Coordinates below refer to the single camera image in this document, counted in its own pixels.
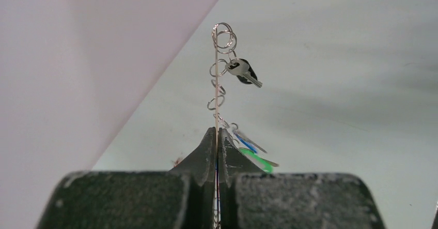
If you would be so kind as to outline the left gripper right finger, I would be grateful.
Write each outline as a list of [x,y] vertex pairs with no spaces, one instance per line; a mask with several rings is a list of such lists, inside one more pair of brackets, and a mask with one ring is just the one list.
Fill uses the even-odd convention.
[[384,228],[371,192],[348,173],[268,174],[218,134],[222,228]]

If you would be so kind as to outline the red tagged key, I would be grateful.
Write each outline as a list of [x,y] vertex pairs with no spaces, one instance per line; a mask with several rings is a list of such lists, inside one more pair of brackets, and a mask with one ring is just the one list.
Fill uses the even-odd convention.
[[183,160],[182,157],[177,158],[175,161],[173,161],[173,166],[176,167],[179,163],[181,163]]

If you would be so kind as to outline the black key tag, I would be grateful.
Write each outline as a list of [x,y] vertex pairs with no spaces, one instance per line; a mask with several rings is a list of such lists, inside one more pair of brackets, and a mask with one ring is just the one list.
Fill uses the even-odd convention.
[[226,70],[236,76],[241,83],[253,84],[258,88],[262,87],[262,82],[258,81],[257,76],[249,62],[242,58],[231,60],[225,66]]

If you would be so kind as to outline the green key tag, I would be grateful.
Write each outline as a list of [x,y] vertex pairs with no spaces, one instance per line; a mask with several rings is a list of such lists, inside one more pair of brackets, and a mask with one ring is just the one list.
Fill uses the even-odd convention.
[[254,164],[261,168],[266,173],[272,173],[275,167],[279,167],[279,164],[261,158],[256,153],[250,149],[240,147],[239,151],[246,157],[249,158]]

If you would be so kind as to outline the blue key tag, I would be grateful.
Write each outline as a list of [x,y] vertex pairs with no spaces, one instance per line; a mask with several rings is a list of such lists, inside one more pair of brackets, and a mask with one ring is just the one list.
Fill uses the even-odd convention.
[[242,143],[245,147],[247,147],[253,153],[257,154],[260,151],[262,153],[265,153],[265,154],[268,153],[265,149],[263,149],[261,146],[259,146],[253,140],[251,140],[246,134],[244,134],[239,129],[239,126],[236,123],[231,123],[230,129],[231,129],[232,134],[238,139],[238,141],[240,143]]

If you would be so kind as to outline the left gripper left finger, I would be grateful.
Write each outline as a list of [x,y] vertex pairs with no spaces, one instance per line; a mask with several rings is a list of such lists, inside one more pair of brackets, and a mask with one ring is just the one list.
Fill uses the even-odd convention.
[[169,171],[77,171],[37,228],[213,228],[216,129]]

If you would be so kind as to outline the large metal keyring plate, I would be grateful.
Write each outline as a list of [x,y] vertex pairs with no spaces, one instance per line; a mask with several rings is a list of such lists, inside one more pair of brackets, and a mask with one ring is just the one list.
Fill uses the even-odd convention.
[[224,59],[237,46],[237,37],[228,23],[221,22],[214,25],[211,32],[215,51],[215,61],[209,69],[212,76],[211,84],[215,89],[214,97],[207,103],[207,109],[213,112],[215,120],[215,149],[214,164],[214,199],[213,199],[213,228],[226,228],[229,223],[228,212],[228,187],[226,167],[226,147],[229,143],[229,123],[219,113],[219,108],[225,102],[226,90],[220,84],[220,77],[227,73],[227,67],[219,69],[220,64],[227,65],[228,60]]

